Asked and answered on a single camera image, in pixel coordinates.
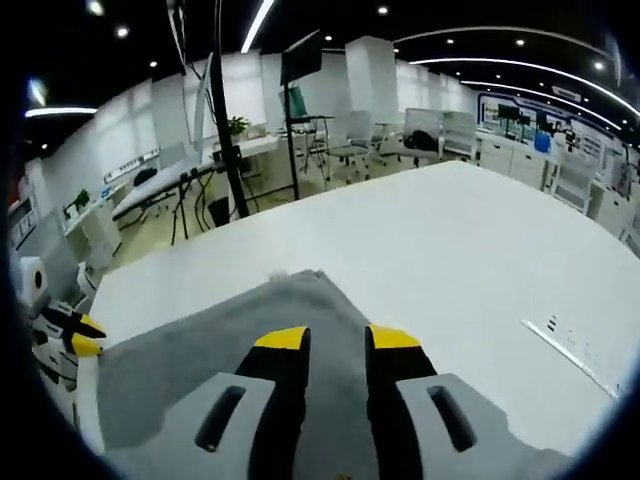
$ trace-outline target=white robot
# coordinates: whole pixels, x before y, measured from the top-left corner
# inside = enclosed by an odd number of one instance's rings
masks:
[[[67,391],[76,388],[78,357],[102,352],[102,328],[88,315],[50,297],[47,275],[38,257],[11,257],[16,295],[28,317],[33,353],[42,372]]]

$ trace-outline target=floor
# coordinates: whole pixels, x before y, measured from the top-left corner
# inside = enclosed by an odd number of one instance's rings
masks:
[[[310,158],[308,162],[299,160],[299,185],[302,198],[316,195],[326,190],[347,187],[350,183],[365,181],[365,176],[378,178],[391,175],[403,170],[414,168],[411,158],[402,158],[398,161],[396,157],[385,158],[384,164],[380,162],[369,162],[368,168],[362,163],[351,164],[347,167],[340,163],[337,158],[328,157],[327,161],[320,168],[319,162],[315,158]],[[245,198],[249,207],[249,212],[254,214],[258,211],[269,210],[280,205],[293,201],[293,189],[289,188],[268,195],[260,196],[256,200],[251,200],[251,191],[256,191],[255,186],[259,179],[248,179],[245,182]],[[185,217],[189,238],[200,235],[202,232],[196,220],[194,211],[195,201],[199,189],[192,188],[185,199]],[[168,200],[162,207],[154,207],[155,211],[147,214],[146,219],[130,227],[123,229],[122,246],[116,252],[113,262],[108,272],[114,271],[123,265],[135,262],[151,252],[166,250],[171,248],[172,235],[172,209],[175,207],[175,200]],[[205,210],[207,223],[215,228],[209,212]],[[179,217],[176,225],[176,243],[185,241],[182,220]]]

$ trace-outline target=black ceiling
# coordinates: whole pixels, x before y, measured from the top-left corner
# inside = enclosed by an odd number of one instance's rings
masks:
[[[262,0],[223,0],[221,48],[224,53],[240,50],[246,32]],[[153,76],[174,74],[181,65],[166,0],[102,0],[105,15],[92,16],[85,0],[41,1],[33,6],[30,33],[33,38],[30,72],[47,88],[50,106],[99,107],[117,94]],[[213,0],[186,0],[187,59],[206,56],[211,48]],[[377,7],[386,5],[389,14],[380,16]],[[333,37],[327,47],[344,48],[362,35],[388,40],[422,32],[469,26],[516,26],[571,36],[613,55],[619,48],[626,59],[621,82],[616,81],[611,58],[589,48],[532,33],[512,31],[473,31],[432,35],[397,44],[398,57],[406,61],[443,57],[490,57],[542,64],[587,78],[620,92],[638,105],[638,86],[630,65],[640,66],[639,50],[633,50],[633,31],[626,30],[624,10],[617,17],[610,12],[620,2],[602,5],[582,0],[541,1],[514,4],[505,0],[487,2],[457,1],[433,4],[415,0],[276,0],[253,48],[265,53],[281,52],[313,30]],[[118,25],[130,29],[129,36],[115,37]],[[455,40],[453,45],[447,38]],[[524,47],[515,39],[526,41]],[[158,67],[150,68],[151,60]],[[596,60],[607,68],[598,72]],[[558,85],[586,95],[588,108],[615,123],[627,119],[623,140],[640,144],[640,125],[624,108],[584,85],[558,75],[530,68],[485,63],[432,64],[429,69],[460,78],[515,85],[552,94]],[[51,153],[89,117],[46,117],[26,120],[23,157],[42,155],[41,145]]]

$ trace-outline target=gray cloth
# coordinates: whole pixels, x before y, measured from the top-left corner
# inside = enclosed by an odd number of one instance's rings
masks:
[[[167,408],[215,373],[234,372],[259,337],[307,326],[307,412],[294,478],[377,478],[366,409],[367,324],[323,273],[306,271],[107,350],[100,359],[98,383],[106,457],[109,451],[150,440],[161,429]],[[126,474],[127,465],[118,464],[117,455],[113,461]]]

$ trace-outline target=green plant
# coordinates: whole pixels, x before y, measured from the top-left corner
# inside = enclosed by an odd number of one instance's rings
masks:
[[[232,136],[241,135],[249,128],[249,120],[244,117],[233,117],[229,120],[229,130]]]
[[[80,190],[80,193],[78,193],[78,196],[76,197],[76,199],[72,202],[73,204],[75,204],[76,208],[78,210],[80,210],[81,208],[83,208],[87,203],[89,203],[89,192],[87,192],[84,188],[82,190]]]

